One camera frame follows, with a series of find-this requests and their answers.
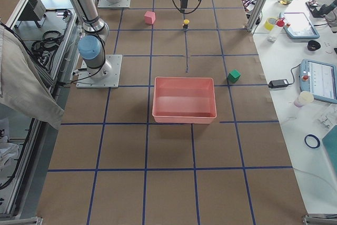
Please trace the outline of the yellow push button switch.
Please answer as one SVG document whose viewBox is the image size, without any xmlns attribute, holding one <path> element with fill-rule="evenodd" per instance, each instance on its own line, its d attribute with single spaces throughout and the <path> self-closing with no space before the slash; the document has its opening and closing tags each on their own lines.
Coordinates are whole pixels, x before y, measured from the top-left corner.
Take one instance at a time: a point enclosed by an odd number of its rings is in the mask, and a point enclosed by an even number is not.
<svg viewBox="0 0 337 225">
<path fill-rule="evenodd" d="M 189 19 L 185 19 L 184 21 L 183 21 L 183 31 L 187 31 L 188 30 L 188 28 L 189 28 L 189 23 L 190 23 L 190 20 Z"/>
</svg>

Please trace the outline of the pink cube centre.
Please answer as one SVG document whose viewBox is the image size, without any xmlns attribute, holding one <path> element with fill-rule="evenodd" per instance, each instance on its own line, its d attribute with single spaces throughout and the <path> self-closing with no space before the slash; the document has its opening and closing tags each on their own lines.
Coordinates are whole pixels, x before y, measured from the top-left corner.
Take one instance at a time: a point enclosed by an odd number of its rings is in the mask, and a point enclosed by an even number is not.
<svg viewBox="0 0 337 225">
<path fill-rule="evenodd" d="M 144 22 L 148 25 L 153 25 L 156 20 L 155 12 L 146 11 L 144 14 Z"/>
</svg>

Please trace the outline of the yellow tape roll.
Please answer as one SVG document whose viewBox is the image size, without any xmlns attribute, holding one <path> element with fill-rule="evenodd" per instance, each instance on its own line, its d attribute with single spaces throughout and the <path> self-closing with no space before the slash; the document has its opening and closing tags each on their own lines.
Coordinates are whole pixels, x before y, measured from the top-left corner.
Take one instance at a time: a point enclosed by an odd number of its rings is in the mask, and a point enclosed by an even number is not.
<svg viewBox="0 0 337 225">
<path fill-rule="evenodd" d="M 275 18 L 275 17 L 267 18 L 265 23 L 264 23 L 264 28 L 268 31 L 271 31 L 273 29 L 276 21 L 277 21 L 277 18 Z"/>
</svg>

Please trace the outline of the clear plastic bottle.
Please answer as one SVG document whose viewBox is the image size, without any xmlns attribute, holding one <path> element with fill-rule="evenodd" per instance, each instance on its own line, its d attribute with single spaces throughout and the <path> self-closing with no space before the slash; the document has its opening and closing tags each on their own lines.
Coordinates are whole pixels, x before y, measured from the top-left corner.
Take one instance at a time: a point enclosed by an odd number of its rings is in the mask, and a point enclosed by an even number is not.
<svg viewBox="0 0 337 225">
<path fill-rule="evenodd" d="M 284 25 L 285 25 L 284 20 L 285 20 L 285 18 L 281 17 L 281 18 L 278 18 L 275 21 L 275 24 L 274 24 L 273 28 L 271 29 L 271 31 L 269 32 L 269 35 L 267 37 L 267 40 L 269 42 L 274 43 L 277 40 L 277 37 L 279 36 L 279 34 L 282 32 L 282 30 L 284 28 Z"/>
</svg>

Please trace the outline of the green cube near bin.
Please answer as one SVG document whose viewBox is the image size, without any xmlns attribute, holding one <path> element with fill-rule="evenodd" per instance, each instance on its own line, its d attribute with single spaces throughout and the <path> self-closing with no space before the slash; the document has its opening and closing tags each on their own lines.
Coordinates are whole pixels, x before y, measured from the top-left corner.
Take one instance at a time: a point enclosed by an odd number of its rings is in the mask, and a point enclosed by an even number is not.
<svg viewBox="0 0 337 225">
<path fill-rule="evenodd" d="M 241 73 L 237 69 L 233 69 L 228 73 L 227 80 L 231 83 L 236 83 L 241 77 Z"/>
</svg>

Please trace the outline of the pink plastic bin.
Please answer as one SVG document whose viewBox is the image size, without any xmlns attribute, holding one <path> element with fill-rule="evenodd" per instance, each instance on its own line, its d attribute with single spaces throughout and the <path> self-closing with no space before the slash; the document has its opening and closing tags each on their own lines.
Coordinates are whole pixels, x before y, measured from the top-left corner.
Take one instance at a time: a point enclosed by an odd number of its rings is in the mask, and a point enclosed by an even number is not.
<svg viewBox="0 0 337 225">
<path fill-rule="evenodd" d="M 217 117 L 209 77 L 156 77 L 152 116 L 157 123 L 210 124 Z"/>
</svg>

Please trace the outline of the teach pendant far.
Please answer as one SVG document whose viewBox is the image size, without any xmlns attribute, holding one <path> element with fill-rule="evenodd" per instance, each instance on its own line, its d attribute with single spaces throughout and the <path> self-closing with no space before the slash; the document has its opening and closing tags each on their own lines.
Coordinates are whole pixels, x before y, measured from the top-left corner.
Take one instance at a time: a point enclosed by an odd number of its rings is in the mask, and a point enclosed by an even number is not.
<svg viewBox="0 0 337 225">
<path fill-rule="evenodd" d="M 304 12 L 281 12 L 279 18 L 284 18 L 284 30 L 292 40 L 314 40 L 320 37 Z"/>
</svg>

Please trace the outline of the teach pendant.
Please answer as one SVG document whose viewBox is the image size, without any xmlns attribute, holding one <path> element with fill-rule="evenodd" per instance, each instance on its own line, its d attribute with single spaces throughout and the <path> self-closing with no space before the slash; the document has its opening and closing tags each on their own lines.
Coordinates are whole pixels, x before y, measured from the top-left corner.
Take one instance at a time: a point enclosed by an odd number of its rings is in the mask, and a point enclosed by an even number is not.
<svg viewBox="0 0 337 225">
<path fill-rule="evenodd" d="M 304 12 L 281 12 L 279 18 L 284 18 L 284 30 L 292 40 L 314 40 L 320 37 Z"/>
<path fill-rule="evenodd" d="M 300 90 L 316 100 L 336 104 L 336 66 L 304 59 L 299 70 Z"/>
</svg>

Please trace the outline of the black power adapter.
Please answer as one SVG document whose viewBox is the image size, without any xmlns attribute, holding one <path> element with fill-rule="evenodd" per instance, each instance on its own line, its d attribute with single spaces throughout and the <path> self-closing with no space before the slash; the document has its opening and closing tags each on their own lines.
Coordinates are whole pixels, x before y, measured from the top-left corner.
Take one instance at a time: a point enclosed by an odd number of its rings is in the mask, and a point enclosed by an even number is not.
<svg viewBox="0 0 337 225">
<path fill-rule="evenodd" d="M 288 87 L 290 84 L 287 79 L 271 80 L 268 83 L 268 87 L 271 89 L 278 89 Z"/>
</svg>

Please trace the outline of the black bowl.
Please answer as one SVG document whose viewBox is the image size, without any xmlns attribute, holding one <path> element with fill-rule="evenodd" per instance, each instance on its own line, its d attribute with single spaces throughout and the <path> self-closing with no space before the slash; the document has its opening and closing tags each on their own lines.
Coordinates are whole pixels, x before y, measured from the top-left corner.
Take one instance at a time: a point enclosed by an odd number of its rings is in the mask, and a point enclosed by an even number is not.
<svg viewBox="0 0 337 225">
<path fill-rule="evenodd" d="M 310 40 L 307 44 L 307 49 L 311 52 L 317 51 L 321 48 L 321 44 L 318 41 Z"/>
</svg>

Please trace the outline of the grey electronics box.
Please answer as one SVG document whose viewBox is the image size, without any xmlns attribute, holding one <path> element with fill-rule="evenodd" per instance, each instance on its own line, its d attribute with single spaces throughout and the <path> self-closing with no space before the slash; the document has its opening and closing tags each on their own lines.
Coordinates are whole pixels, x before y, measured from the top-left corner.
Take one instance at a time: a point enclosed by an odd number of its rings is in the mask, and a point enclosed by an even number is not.
<svg viewBox="0 0 337 225">
<path fill-rule="evenodd" d="M 41 28 L 46 18 L 46 8 L 41 0 L 28 0 L 21 15 L 19 22 L 34 22 L 38 28 Z"/>
</svg>

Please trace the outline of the paper cup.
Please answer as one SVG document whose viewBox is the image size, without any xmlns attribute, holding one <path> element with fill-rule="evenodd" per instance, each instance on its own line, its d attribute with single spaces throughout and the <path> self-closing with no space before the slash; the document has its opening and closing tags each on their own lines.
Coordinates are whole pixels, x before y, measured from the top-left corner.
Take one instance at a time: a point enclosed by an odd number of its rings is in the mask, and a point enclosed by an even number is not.
<svg viewBox="0 0 337 225">
<path fill-rule="evenodd" d="M 312 103 L 314 101 L 314 96 L 312 93 L 308 92 L 308 91 L 302 91 L 298 97 L 295 99 L 295 101 L 293 102 L 293 104 L 296 107 L 303 107 L 309 103 Z"/>
</svg>

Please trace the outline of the teach pendant near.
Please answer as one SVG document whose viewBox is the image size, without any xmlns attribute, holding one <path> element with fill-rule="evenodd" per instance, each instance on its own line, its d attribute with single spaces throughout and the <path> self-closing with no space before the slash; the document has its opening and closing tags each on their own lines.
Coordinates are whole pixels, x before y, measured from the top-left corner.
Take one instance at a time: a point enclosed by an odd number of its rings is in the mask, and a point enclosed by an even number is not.
<svg viewBox="0 0 337 225">
<path fill-rule="evenodd" d="M 336 66 L 304 59 L 299 70 L 300 90 L 316 100 L 336 104 Z"/>
</svg>

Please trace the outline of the person in white coat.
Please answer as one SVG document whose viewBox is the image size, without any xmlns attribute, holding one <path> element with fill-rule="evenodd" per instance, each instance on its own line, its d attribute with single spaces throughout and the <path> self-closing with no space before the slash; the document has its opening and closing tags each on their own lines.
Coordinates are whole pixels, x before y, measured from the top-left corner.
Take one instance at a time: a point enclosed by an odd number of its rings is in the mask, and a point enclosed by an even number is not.
<svg viewBox="0 0 337 225">
<path fill-rule="evenodd" d="M 44 85 L 25 46 L 1 23 L 1 103 L 59 129 L 64 110 Z"/>
</svg>

